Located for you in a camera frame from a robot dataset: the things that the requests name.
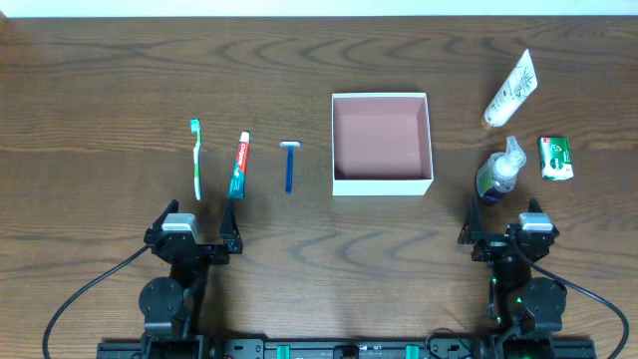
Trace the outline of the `red green toothpaste tube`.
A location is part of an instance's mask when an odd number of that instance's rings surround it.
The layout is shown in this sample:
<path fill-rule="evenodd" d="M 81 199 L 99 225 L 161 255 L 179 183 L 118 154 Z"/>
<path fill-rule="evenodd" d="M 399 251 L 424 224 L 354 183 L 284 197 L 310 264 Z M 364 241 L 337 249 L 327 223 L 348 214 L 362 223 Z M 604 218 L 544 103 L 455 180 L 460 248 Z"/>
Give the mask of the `red green toothpaste tube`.
<path fill-rule="evenodd" d="M 250 132 L 242 132 L 240 135 L 229 188 L 226 194 L 228 198 L 244 199 L 244 187 L 249 147 Z"/>

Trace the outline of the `clear pump soap bottle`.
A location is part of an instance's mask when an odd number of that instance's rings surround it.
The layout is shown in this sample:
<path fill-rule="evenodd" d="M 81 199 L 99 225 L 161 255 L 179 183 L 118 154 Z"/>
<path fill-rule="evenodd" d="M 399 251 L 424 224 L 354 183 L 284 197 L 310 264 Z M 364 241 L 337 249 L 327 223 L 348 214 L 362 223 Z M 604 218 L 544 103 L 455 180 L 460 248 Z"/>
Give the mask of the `clear pump soap bottle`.
<path fill-rule="evenodd" d="M 476 175 L 478 198 L 485 204 L 494 205 L 512 192 L 516 177 L 526 163 L 526 154 L 515 136 L 506 138 L 504 152 L 493 153 Z"/>

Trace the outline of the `blue disposable razor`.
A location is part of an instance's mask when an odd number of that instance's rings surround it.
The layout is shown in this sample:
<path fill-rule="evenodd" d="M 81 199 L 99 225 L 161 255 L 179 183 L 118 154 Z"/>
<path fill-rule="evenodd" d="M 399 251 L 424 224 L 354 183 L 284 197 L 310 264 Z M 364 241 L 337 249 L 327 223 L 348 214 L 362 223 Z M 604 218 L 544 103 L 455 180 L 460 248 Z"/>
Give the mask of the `blue disposable razor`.
<path fill-rule="evenodd" d="M 285 192 L 291 194 L 293 189 L 294 151 L 300 148 L 302 143 L 299 141 L 281 141 L 279 146 L 287 151 Z"/>

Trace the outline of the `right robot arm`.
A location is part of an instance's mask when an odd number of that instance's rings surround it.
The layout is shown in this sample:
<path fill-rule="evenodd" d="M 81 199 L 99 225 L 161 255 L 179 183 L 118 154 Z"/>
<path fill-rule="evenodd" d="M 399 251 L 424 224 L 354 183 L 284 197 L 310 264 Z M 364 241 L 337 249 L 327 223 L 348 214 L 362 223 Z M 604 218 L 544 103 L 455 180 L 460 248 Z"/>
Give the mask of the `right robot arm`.
<path fill-rule="evenodd" d="M 565 286 L 534 278 L 531 267 L 549 253 L 559 231 L 535 199 L 503 233 L 484 229 L 478 201 L 470 199 L 458 243 L 473 247 L 473 261 L 491 270 L 488 315 L 496 330 L 477 339 L 472 358 L 553 358 L 552 334 L 562 329 Z"/>

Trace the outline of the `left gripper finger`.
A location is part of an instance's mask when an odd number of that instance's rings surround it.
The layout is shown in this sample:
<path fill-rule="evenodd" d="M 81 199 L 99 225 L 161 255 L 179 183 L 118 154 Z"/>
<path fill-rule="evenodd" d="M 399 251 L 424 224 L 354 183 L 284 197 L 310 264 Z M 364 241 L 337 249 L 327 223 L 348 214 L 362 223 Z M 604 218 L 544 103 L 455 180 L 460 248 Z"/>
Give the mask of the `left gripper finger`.
<path fill-rule="evenodd" d="M 167 216 L 171 213 L 178 212 L 178 201 L 173 199 L 162 212 L 162 214 L 151 224 L 151 226 L 147 229 L 147 234 L 151 234 L 153 232 L 161 231 L 161 226 L 164 223 Z"/>
<path fill-rule="evenodd" d="M 225 245 L 242 244 L 242 238 L 234 215 L 234 203 L 232 198 L 227 201 L 219 229 L 219 235 L 223 239 Z"/>

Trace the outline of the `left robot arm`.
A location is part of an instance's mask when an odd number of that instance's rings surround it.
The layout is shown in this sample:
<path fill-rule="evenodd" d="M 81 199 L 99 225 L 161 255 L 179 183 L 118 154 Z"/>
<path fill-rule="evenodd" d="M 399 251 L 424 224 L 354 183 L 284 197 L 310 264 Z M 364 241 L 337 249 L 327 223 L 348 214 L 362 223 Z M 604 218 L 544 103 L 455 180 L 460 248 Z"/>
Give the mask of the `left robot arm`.
<path fill-rule="evenodd" d="M 170 265 L 170 273 L 149 281 L 139 297 L 145 317 L 144 358 L 223 356 L 221 344 L 200 334 L 197 326 L 208 270 L 227 264 L 232 254 L 243 250 L 232 200 L 225 207 L 219 236 L 221 243 L 201 243 L 196 216 L 180 213 L 175 199 L 147 229 L 145 244 L 152 254 Z"/>

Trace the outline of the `green white toothbrush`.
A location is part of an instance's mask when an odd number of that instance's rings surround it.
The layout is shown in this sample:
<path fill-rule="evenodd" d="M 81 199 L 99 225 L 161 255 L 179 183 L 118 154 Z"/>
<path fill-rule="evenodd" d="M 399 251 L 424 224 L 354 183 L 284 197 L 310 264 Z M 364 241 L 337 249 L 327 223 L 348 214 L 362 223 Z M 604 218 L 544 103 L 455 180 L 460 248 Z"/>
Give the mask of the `green white toothbrush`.
<path fill-rule="evenodd" d="M 201 147 L 201 126 L 199 119 L 191 119 L 190 131 L 195 134 L 196 140 L 192 150 L 193 154 L 193 190 L 196 200 L 201 200 L 201 183 L 199 171 L 199 154 Z"/>

